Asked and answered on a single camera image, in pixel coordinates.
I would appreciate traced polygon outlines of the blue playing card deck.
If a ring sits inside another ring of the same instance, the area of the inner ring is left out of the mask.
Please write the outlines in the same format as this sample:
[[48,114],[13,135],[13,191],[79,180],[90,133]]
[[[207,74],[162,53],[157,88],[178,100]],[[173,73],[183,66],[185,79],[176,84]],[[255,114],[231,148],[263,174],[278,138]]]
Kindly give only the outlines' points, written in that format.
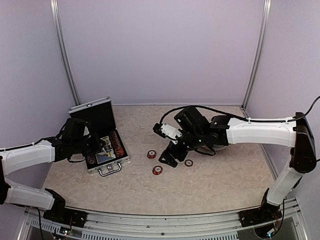
[[113,161],[116,158],[116,156],[114,154],[111,154],[110,152],[99,153],[99,154],[96,154],[95,156],[98,164],[102,164],[108,161]]

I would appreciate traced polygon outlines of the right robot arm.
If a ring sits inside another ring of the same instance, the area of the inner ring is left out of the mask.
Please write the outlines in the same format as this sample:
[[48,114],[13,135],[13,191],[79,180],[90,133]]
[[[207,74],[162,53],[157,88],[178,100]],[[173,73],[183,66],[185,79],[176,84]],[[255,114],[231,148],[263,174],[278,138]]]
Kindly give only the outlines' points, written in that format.
[[261,206],[255,212],[260,222],[268,221],[301,178],[312,172],[319,161],[307,115],[296,112],[285,118],[249,118],[204,106],[217,113],[208,120],[200,113],[201,108],[200,105],[177,107],[174,120],[178,128],[164,123],[168,112],[154,125],[153,131],[157,135],[170,140],[159,161],[175,168],[189,152],[198,152],[201,147],[207,147],[214,156],[216,146],[262,145],[277,173],[273,186],[266,190]]

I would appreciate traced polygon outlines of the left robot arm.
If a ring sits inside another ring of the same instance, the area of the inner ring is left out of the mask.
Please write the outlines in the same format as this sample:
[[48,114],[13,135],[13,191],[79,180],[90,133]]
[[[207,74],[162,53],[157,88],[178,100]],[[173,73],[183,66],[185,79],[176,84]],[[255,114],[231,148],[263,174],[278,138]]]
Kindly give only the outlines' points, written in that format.
[[49,211],[63,223],[70,218],[65,199],[50,189],[43,189],[44,170],[53,163],[70,161],[74,155],[84,158],[106,144],[82,119],[68,118],[54,136],[29,144],[0,150],[0,203]]

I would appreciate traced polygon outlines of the chip row right in case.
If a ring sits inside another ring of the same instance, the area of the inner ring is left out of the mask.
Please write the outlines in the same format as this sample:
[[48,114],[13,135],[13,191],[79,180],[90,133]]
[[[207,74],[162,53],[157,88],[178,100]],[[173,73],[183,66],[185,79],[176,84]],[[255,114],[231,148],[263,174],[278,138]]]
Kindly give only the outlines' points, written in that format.
[[118,158],[122,158],[125,156],[125,151],[120,143],[120,140],[118,139],[117,133],[115,131],[111,131],[109,134],[110,141],[112,143],[115,155]]

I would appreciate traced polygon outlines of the aluminium corner post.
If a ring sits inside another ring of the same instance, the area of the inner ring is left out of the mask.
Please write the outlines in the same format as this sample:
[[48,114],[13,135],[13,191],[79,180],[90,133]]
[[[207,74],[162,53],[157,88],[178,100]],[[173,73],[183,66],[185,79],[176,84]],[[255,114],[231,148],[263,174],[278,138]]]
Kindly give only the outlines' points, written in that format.
[[265,43],[267,29],[268,29],[268,22],[269,22],[269,17],[270,17],[270,12],[271,12],[271,5],[272,5],[271,0],[264,0],[263,1],[262,18],[261,18],[260,29],[259,29],[259,34],[258,34],[257,46],[256,46],[254,59],[253,59],[253,65],[252,65],[252,68],[250,71],[249,82],[248,82],[248,85],[246,88],[246,92],[245,92],[245,95],[244,95],[244,98],[243,98],[243,101],[241,104],[241,108],[244,111],[246,111],[248,108],[251,96],[253,94],[254,85],[257,80],[257,74],[259,71],[259,65],[261,62],[262,55],[263,55],[264,43]]
[[62,64],[64,67],[66,79],[67,79],[67,84],[71,93],[73,103],[76,106],[78,106],[81,104],[81,101],[77,91],[76,83],[73,78],[72,69],[70,66],[69,58],[68,58],[67,48],[64,41],[63,27],[62,27],[60,11],[59,11],[59,2],[57,0],[50,0],[49,2],[50,2],[50,9],[51,9],[52,18],[53,18],[53,24],[54,24],[54,28],[57,36],[58,47],[59,47]]

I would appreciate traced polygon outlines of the left aluminium corner post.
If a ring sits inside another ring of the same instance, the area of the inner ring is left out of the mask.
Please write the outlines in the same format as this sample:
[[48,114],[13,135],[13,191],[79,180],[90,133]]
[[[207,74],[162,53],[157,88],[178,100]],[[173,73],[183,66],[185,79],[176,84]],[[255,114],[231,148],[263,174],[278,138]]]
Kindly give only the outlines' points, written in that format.
[[77,91],[76,83],[73,78],[72,69],[70,66],[69,58],[68,58],[67,48],[64,41],[63,27],[62,27],[60,11],[59,11],[59,2],[57,0],[50,0],[49,2],[50,2],[50,9],[51,9],[52,18],[53,18],[53,24],[54,24],[54,28],[57,36],[58,47],[59,47],[62,64],[64,67],[66,79],[67,79],[67,84],[71,93],[73,103],[76,106],[78,106],[81,104],[81,101]]

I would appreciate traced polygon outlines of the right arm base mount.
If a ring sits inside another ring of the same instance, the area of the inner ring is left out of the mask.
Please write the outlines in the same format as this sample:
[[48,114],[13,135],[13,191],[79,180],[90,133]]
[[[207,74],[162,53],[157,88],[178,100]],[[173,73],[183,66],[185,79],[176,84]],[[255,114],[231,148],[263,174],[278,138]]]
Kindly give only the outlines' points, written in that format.
[[241,226],[249,227],[270,222],[276,218],[281,219],[282,213],[279,206],[257,207],[249,210],[242,210],[238,213]]

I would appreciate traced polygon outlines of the chip row in case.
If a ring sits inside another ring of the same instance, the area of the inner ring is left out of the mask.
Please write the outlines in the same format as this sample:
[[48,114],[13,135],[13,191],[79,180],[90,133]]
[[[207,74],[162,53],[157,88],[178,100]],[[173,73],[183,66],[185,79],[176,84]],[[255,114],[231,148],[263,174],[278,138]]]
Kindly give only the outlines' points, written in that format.
[[125,151],[120,143],[120,140],[118,139],[117,133],[115,131],[111,131],[109,134],[110,141],[112,143],[115,155],[118,158],[122,158],[125,156]]
[[88,165],[95,165],[97,163],[97,160],[96,160],[96,156],[95,155],[89,155],[86,157],[86,163]]

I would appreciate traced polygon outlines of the red card deck in case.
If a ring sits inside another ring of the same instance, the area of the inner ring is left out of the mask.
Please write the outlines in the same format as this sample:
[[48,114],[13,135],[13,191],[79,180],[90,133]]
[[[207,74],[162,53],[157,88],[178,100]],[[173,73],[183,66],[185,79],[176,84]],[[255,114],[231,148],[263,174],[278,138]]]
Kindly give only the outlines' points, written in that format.
[[112,149],[112,144],[109,136],[102,137],[101,140],[103,141],[103,151],[110,152]]

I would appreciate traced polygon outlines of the right aluminium corner post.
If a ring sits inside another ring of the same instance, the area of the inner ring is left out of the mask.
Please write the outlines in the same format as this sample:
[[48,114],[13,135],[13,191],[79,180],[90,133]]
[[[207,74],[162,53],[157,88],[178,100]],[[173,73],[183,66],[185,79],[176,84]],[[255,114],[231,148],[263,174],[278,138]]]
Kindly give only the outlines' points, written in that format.
[[263,55],[264,43],[265,43],[267,29],[268,29],[268,22],[269,22],[269,17],[270,17],[270,12],[271,12],[271,5],[272,5],[271,0],[264,0],[263,1],[262,18],[261,18],[260,29],[259,29],[259,34],[258,34],[257,46],[256,46],[254,59],[253,59],[253,65],[252,65],[252,68],[250,71],[249,82],[248,82],[248,85],[246,88],[246,92],[245,92],[245,95],[244,95],[244,98],[243,98],[243,101],[241,104],[241,108],[244,111],[246,111],[248,108],[251,96],[253,94],[254,85],[257,80],[257,74],[259,71],[259,65],[261,62],[262,55]]

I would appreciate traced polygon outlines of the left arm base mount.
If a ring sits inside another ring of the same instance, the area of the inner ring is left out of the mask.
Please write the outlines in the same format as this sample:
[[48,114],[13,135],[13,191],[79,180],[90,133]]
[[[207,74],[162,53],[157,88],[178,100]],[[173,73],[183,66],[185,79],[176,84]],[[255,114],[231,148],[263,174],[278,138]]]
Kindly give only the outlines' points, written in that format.
[[88,214],[85,211],[63,208],[62,210],[45,210],[43,218],[52,222],[83,228]]

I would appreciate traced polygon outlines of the aluminium poker case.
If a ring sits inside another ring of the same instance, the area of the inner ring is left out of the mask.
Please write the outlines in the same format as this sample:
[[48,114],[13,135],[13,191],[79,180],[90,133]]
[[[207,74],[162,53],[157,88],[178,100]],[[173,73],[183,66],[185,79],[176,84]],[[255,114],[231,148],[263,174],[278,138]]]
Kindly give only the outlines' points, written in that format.
[[85,157],[88,173],[107,177],[120,172],[130,157],[117,129],[111,98],[107,96],[71,107],[68,113],[72,118],[88,122],[104,143],[101,150]]

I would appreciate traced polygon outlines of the chip row left in case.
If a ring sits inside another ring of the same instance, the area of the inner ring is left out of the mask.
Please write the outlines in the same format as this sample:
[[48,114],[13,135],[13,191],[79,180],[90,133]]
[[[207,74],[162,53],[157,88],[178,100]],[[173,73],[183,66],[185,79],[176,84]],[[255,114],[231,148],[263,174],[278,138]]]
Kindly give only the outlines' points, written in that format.
[[89,155],[86,157],[86,163],[88,165],[95,165],[97,163],[97,160],[96,160],[96,156],[95,155]]

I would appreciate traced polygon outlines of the single red chip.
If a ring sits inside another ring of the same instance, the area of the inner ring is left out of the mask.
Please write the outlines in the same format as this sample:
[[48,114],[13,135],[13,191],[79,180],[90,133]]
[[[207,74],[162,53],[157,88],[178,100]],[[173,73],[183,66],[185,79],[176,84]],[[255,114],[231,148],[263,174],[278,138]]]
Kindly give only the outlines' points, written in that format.
[[192,167],[194,164],[194,162],[190,159],[187,159],[184,161],[184,165],[187,166],[187,167]]

